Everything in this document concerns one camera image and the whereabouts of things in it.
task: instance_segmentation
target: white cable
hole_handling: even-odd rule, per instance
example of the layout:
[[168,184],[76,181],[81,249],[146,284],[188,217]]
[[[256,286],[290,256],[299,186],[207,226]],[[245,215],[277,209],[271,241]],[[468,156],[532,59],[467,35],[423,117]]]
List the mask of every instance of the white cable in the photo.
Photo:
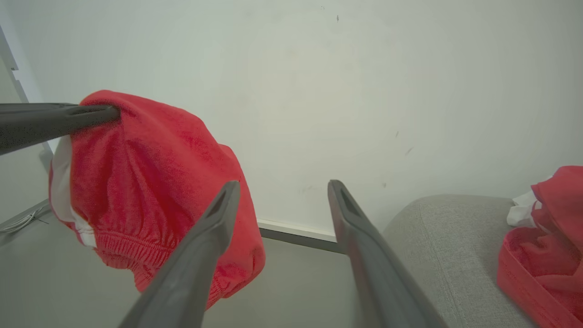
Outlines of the white cable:
[[4,229],[0,230],[0,233],[14,233],[17,232],[19,230],[21,230],[22,228],[24,228],[25,226],[27,226],[29,223],[32,222],[32,220],[34,220],[34,216],[37,215],[40,211],[42,211],[44,208],[40,207],[37,208],[34,212],[32,212],[29,215],[26,215],[25,217],[18,219],[16,222],[10,224],[9,226],[7,226]]

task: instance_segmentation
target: red cloth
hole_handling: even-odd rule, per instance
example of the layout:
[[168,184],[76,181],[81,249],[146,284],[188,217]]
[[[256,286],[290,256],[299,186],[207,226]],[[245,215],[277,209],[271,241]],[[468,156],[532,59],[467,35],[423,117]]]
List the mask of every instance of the red cloth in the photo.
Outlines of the red cloth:
[[498,285],[541,327],[583,327],[583,166],[532,186],[538,228],[515,228],[498,258]]
[[[198,117],[110,91],[96,92],[81,104],[110,104],[121,111],[120,120],[71,135],[74,218],[65,223],[81,242],[95,243],[106,265],[132,270],[143,292],[225,182],[238,180],[241,198],[233,239],[218,261],[207,308],[259,274],[265,252],[241,166]],[[61,147],[55,157],[63,157]],[[54,188],[51,198],[58,197]]]

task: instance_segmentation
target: gray floor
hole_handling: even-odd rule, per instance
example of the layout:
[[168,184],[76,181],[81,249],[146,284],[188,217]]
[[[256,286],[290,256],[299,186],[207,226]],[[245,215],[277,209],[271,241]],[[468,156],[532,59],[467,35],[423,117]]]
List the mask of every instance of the gray floor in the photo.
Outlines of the gray floor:
[[[0,236],[0,326],[116,327],[139,296],[52,215]],[[265,269],[207,311],[203,327],[353,327],[355,288],[341,254],[264,239]]]

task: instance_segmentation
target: white baseboard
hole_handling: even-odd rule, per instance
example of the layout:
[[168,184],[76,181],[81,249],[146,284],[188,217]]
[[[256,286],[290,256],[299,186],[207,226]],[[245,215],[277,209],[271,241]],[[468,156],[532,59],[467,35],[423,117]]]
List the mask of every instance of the white baseboard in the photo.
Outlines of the white baseboard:
[[264,219],[257,219],[257,224],[262,229],[291,233],[292,235],[321,239],[329,242],[336,242],[336,235],[331,231],[314,229],[300,225],[285,224]]

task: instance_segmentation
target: gray sofa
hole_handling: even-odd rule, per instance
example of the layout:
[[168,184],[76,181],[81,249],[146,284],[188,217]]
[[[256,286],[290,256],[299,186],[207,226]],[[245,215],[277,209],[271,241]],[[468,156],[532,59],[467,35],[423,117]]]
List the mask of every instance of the gray sofa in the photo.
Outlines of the gray sofa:
[[496,285],[512,206],[506,198],[421,198],[383,232],[448,327],[536,327]]

